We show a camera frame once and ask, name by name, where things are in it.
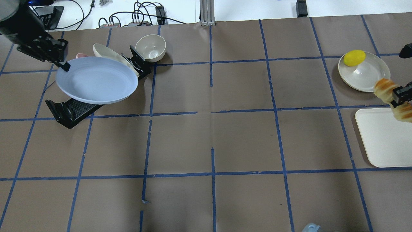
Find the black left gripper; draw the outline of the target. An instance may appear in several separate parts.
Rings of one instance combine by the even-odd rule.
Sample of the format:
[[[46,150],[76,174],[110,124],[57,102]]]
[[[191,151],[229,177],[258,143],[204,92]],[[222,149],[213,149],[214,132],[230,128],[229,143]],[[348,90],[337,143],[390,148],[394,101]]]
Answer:
[[[69,72],[71,65],[66,61],[68,41],[54,39],[35,13],[7,13],[6,38],[18,45],[18,51],[39,61],[60,65]]]

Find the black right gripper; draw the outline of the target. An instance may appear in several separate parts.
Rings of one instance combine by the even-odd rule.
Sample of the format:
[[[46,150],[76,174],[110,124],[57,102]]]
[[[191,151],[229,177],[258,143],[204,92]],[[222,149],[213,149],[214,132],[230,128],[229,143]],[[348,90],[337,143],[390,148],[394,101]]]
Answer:
[[[412,57],[412,44],[406,44],[399,55],[402,59],[407,59]],[[405,102],[411,101],[412,98],[412,82],[409,82],[405,86],[399,86],[392,90],[392,97],[394,100],[390,101],[390,106],[393,108],[399,107]]]

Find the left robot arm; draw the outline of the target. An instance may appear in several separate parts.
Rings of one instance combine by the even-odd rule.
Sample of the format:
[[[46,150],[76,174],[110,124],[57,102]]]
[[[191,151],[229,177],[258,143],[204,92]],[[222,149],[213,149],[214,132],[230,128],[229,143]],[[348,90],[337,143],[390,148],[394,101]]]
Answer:
[[[16,44],[18,51],[69,71],[68,41],[54,39],[47,33],[43,21],[29,8],[27,0],[2,0],[0,9],[1,34]]]

